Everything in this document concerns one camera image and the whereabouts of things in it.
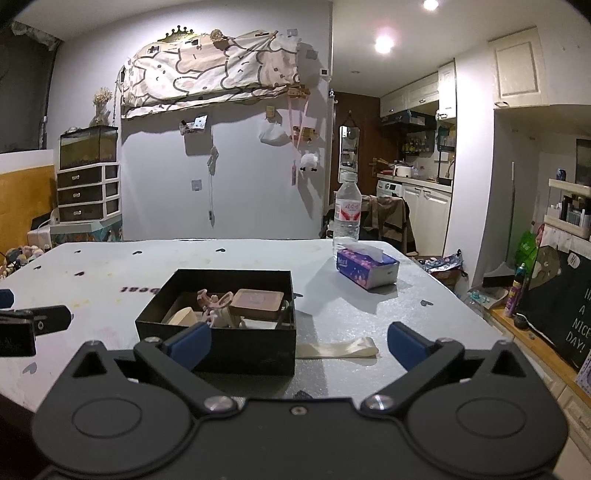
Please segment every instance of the drawer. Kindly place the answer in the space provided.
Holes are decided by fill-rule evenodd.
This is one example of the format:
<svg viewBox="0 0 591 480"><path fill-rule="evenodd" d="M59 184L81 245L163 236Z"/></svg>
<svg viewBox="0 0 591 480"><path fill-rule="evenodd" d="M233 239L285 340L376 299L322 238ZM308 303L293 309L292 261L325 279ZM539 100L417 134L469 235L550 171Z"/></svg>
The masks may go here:
<svg viewBox="0 0 591 480"><path fill-rule="evenodd" d="M57 174L57 188L63 189L89 183L100 183L102 179L101 166L64 171Z"/></svg>
<svg viewBox="0 0 591 480"><path fill-rule="evenodd" d="M80 187L57 191L57 204L69 205L71 203L101 202L103 199L103 186Z"/></svg>
<svg viewBox="0 0 591 480"><path fill-rule="evenodd" d="M544 383L546 387L548 387L548 390L550 390L550 393L552 393L552 396L554 398L559 398L560 394L564 391L566 383L558 375L556 375L556 373L554 373L554 371L548 365L546 365L539 356L527 348L522 342L519 340L514 341L530 361L530 363L534 364L536 371L538 373L540 373L540 370L543 371L542 380L544 380Z"/></svg>
<svg viewBox="0 0 591 480"><path fill-rule="evenodd" d="M558 398L570 426L570 437L591 460L591 409L569 387Z"/></svg>
<svg viewBox="0 0 591 480"><path fill-rule="evenodd" d="M102 203L88 203L72 207L60 208L60 222L83 222L85 220L101 220L103 218Z"/></svg>

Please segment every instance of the dried flower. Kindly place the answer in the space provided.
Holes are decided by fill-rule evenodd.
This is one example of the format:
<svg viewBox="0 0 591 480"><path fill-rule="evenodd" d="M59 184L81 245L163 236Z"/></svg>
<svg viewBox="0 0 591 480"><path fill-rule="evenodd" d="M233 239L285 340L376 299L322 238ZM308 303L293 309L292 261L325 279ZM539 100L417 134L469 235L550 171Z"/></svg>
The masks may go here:
<svg viewBox="0 0 591 480"><path fill-rule="evenodd" d="M113 93L111 93L111 91L108 88L101 87L95 93L95 97L94 97L94 100L92 100L92 103L97 106L98 105L106 105L107 103L109 103L109 100L111 100L112 98L113 98Z"/></svg>

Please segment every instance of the tissue box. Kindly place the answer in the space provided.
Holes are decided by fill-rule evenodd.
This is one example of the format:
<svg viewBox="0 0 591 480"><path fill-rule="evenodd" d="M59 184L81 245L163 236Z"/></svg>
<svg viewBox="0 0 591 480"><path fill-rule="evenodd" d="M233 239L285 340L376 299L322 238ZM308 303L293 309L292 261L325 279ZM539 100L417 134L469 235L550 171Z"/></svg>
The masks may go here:
<svg viewBox="0 0 591 480"><path fill-rule="evenodd" d="M336 269L366 290L395 283L399 266L398 260L386 254L382 262L376 262L368 255L347 248L340 250L336 257Z"/></svg>

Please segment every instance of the bottle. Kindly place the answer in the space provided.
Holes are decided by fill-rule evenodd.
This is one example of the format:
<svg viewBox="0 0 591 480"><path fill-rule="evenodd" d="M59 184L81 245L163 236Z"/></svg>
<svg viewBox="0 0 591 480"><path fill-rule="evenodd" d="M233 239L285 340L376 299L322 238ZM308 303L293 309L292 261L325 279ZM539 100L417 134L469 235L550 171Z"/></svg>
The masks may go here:
<svg viewBox="0 0 591 480"><path fill-rule="evenodd" d="M515 273L515 278L513 279L513 286L509 291L509 295L507 296L507 305L505 306L505 316L512 317L515 313L515 308L521 299L521 289L523 288L523 283L525 281L525 275L527 273L527 267L524 263L522 263L517 272Z"/></svg>
<svg viewBox="0 0 591 480"><path fill-rule="evenodd" d="M333 255L344 248L343 240L359 240L361 221L361 192L357 188L357 174L352 171L341 174L343 184L336 193L335 223L333 228Z"/></svg>

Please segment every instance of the metal screw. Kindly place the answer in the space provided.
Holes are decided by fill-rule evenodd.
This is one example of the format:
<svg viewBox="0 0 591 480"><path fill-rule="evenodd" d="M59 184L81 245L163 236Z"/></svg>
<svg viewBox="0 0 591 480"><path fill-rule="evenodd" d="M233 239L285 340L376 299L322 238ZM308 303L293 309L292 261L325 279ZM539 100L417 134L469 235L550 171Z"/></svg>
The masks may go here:
<svg viewBox="0 0 591 480"><path fill-rule="evenodd" d="M365 406L370 410L389 410L394 406L394 400L387 395L372 395L365 399Z"/></svg>
<svg viewBox="0 0 591 480"><path fill-rule="evenodd" d="M214 413L224 413L236 407L234 401L225 395L214 395L213 397L206 398L203 405L206 409Z"/></svg>
<svg viewBox="0 0 591 480"><path fill-rule="evenodd" d="M306 415L308 409L306 407L292 407L290 412L292 415Z"/></svg>

